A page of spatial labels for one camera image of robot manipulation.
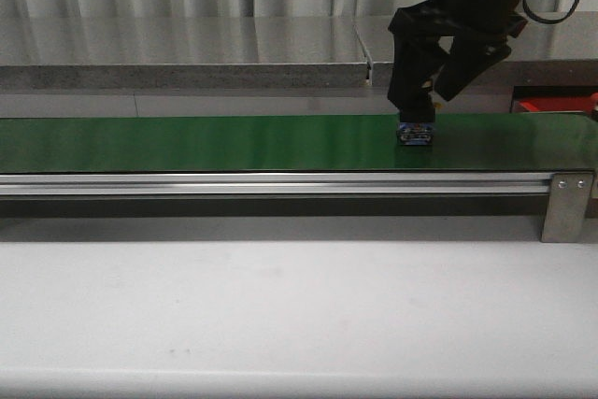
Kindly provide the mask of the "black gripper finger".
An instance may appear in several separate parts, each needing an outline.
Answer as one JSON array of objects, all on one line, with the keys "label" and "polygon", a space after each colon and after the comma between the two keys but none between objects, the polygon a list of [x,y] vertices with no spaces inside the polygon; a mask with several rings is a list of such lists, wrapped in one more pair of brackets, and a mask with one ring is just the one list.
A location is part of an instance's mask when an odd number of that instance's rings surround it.
[{"label": "black gripper finger", "polygon": [[434,111],[432,78],[449,57],[439,40],[439,36],[393,36],[393,67],[387,98],[400,112]]},{"label": "black gripper finger", "polygon": [[511,53],[505,40],[481,42],[455,37],[448,59],[435,82],[435,92],[450,101],[479,75],[502,62]]}]

